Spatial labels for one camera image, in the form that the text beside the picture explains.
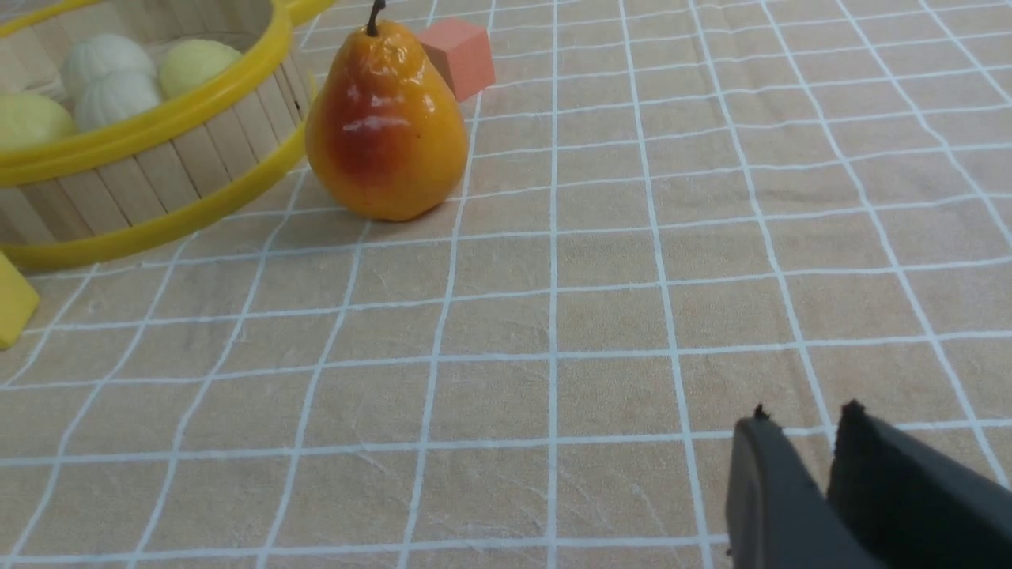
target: grid pattern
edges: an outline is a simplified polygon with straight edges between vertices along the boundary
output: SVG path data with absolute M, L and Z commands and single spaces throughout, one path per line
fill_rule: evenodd
M 1012 2 L 389 4 L 490 29 L 460 190 L 371 224 L 304 166 L 33 277 L 5 568 L 728 567 L 759 402 L 822 484 L 858 397 L 1008 486 Z

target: yellow block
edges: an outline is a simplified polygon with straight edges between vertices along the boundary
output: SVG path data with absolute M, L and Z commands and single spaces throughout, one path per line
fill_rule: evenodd
M 0 349 L 8 349 L 38 308 L 38 293 L 0 253 Z

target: yellow basket rim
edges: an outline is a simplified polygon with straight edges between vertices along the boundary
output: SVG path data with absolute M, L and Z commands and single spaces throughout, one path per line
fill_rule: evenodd
M 0 37 L 102 0 L 63 0 L 0 25 Z M 56 143 L 0 152 L 0 186 L 73 175 L 133 156 L 191 131 L 231 108 L 280 67 L 291 46 L 293 25 L 283 0 L 273 8 L 267 29 L 239 62 L 199 88 L 115 125 Z
M 309 75 L 310 98 L 319 92 L 316 78 Z M 126 229 L 96 237 L 46 245 L 0 243 L 0 253 L 21 268 L 38 271 L 64 270 L 119 259 L 181 239 L 242 209 L 291 172 L 306 155 L 306 120 L 290 137 L 242 177 L 207 197 Z

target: fake pear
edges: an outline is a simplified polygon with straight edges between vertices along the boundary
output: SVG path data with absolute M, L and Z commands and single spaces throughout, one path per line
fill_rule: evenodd
M 468 162 L 468 133 L 453 93 L 418 38 L 394 21 L 351 32 L 310 108 L 306 154 L 350 212 L 405 222 L 444 201 Z

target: wooden slat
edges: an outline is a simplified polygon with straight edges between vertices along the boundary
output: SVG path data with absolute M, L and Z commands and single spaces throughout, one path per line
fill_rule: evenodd
M 155 188 L 166 212 L 185 208 L 200 198 L 171 144 L 162 144 L 138 154 L 137 163 Z
M 255 9 L 257 4 L 256 0 L 250 2 L 249 0 L 217 0 L 214 2 L 216 11 L 221 16 L 222 20 L 225 22 L 225 28 L 227 31 L 242 33 L 246 31 L 245 22 L 243 21 L 243 12 L 249 12 Z
M 98 175 L 131 225 L 165 215 L 165 208 L 158 199 L 155 188 L 148 183 L 148 178 L 133 157 L 99 166 Z
M 196 7 L 196 0 L 166 0 L 166 2 L 176 15 L 183 35 L 195 35 L 207 31 L 207 26 L 200 17 L 200 10 Z
M 113 0 L 116 11 L 141 44 L 158 44 L 183 34 L 182 26 L 168 0 Z
M 7 219 L 3 208 L 0 208 L 0 245 L 26 245 L 24 237 L 17 232 L 17 228 Z
M 296 132 L 296 120 L 289 112 L 288 103 L 284 100 L 281 88 L 277 85 L 277 76 L 271 75 L 257 88 L 257 95 L 260 97 L 260 104 L 263 105 L 267 119 L 274 129 L 274 136 L 279 142 L 288 140 L 288 137 Z
M 288 115 L 291 117 L 293 125 L 299 125 L 302 123 L 302 110 L 301 105 L 296 106 L 296 93 L 291 89 L 291 85 L 288 84 L 288 76 L 284 74 L 283 68 L 278 68 L 274 72 L 274 80 L 277 82 L 278 89 L 281 91 L 281 97 L 284 99 L 284 105 L 288 107 Z
M 231 181 L 206 128 L 197 127 L 176 137 L 172 146 L 201 197 L 207 197 Z
M 57 238 L 18 188 L 0 189 L 0 212 L 7 219 L 5 225 L 9 226 L 5 232 L 19 235 L 21 243 L 56 243 Z
M 23 27 L 15 31 L 6 38 L 6 43 L 11 46 L 21 66 L 27 72 L 27 81 L 22 89 L 53 81 L 60 75 L 60 65 L 63 61 L 52 59 L 33 28 Z M 0 75 L 7 75 L 6 64 L 0 69 L 4 70 Z
M 67 192 L 53 180 L 21 186 L 21 193 L 38 213 L 58 241 L 74 241 L 94 235 Z
M 66 30 L 67 38 L 71 40 L 72 45 L 99 33 L 117 33 L 132 39 L 140 39 L 131 33 L 129 26 L 123 22 L 112 2 L 84 6 L 71 12 L 59 14 L 54 19 L 59 21 Z
M 258 162 L 267 159 L 268 156 L 277 150 L 277 137 L 274 129 L 270 126 L 267 111 L 260 103 L 260 97 L 256 91 L 246 95 L 234 107 L 239 124 L 246 133 L 246 140 L 249 141 L 253 155 Z
M 233 27 L 229 25 L 229 20 L 222 10 L 222 6 L 218 2 L 197 0 L 196 9 L 200 14 L 200 19 L 203 20 L 203 25 L 207 28 L 207 31 L 233 30 Z
M 105 188 L 105 182 L 94 170 L 62 177 L 58 182 L 95 235 L 130 227 L 126 218 L 109 195 L 109 190 Z
M 67 34 L 67 30 L 64 29 L 60 20 L 58 18 L 43 20 L 31 26 L 31 29 L 35 32 L 43 49 L 49 54 L 50 61 L 61 62 L 60 65 L 63 65 L 74 42 Z
M 21 64 L 9 38 L 0 39 L 0 92 L 19 93 L 32 82 L 31 73 Z
M 309 116 L 310 104 L 313 103 L 313 89 L 310 88 L 310 77 L 313 75 L 312 67 L 306 58 L 303 57 L 302 52 L 298 50 L 292 50 L 289 52 L 291 54 L 291 63 L 294 66 L 296 73 L 299 78 L 299 85 L 301 87 L 301 92 L 305 100 L 300 101 L 303 108 L 303 118 Z
M 309 113 L 309 101 L 310 94 L 309 89 L 306 88 L 306 81 L 302 78 L 299 67 L 292 58 L 294 54 L 289 53 L 288 57 L 281 62 L 281 69 L 284 70 L 284 76 L 288 80 L 288 85 L 291 87 L 291 93 L 296 97 L 296 103 L 299 107 L 299 117 L 300 121 L 305 118 Z
M 237 180 L 256 167 L 256 157 L 250 148 L 243 126 L 234 110 L 227 109 L 204 123 L 210 140 L 215 141 L 218 155 L 222 157 L 229 177 Z
M 258 0 L 229 0 L 239 13 L 242 30 L 257 37 L 263 35 L 270 24 L 273 9 L 269 2 Z

